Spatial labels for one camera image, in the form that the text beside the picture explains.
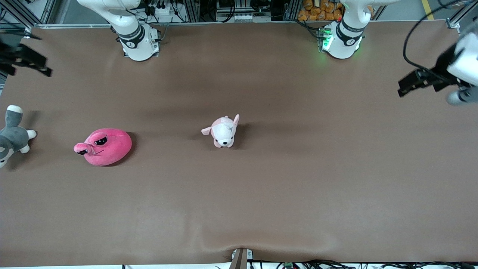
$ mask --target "plush toy eye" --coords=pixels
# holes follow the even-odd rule
[[[95,141],[95,144],[98,146],[101,146],[101,145],[104,145],[107,141],[108,139],[104,137],[104,138],[101,138],[100,140]]]

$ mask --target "pink round plush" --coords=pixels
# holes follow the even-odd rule
[[[84,143],[78,143],[73,150],[95,166],[113,164],[131,150],[131,137],[120,129],[99,129],[88,136]]]

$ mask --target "yellow stripe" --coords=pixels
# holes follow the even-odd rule
[[[422,4],[423,4],[423,9],[425,9],[425,14],[429,14],[430,12],[432,12],[432,10],[430,9],[430,4],[428,3],[428,0],[422,0]],[[433,14],[428,15],[427,18],[429,20],[434,20]]]

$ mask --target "pink plush toy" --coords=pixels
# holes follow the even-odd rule
[[[99,129],[88,136],[84,143],[78,143],[73,150],[83,155],[95,166],[113,164],[131,150],[131,137],[120,129]]]
[[[208,128],[202,129],[203,135],[211,133],[214,138],[214,145],[218,148],[223,146],[232,147],[234,144],[234,134],[236,134],[236,128],[239,122],[239,114],[236,115],[234,120],[225,116],[218,118]]]

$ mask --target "plush toy head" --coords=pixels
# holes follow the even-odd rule
[[[232,147],[238,123],[239,115],[236,115],[234,120],[225,116],[215,120],[210,127],[202,129],[201,132],[203,135],[211,133],[214,138],[214,145],[218,148],[223,146]]]
[[[78,143],[73,150],[85,157],[95,166],[113,164],[131,150],[131,137],[120,129],[99,129],[94,131],[84,143]]]
[[[30,151],[28,140],[36,137],[33,130],[25,130],[18,125],[22,122],[23,110],[16,105],[10,105],[5,113],[5,128],[0,130],[0,168],[7,164],[13,153]]]

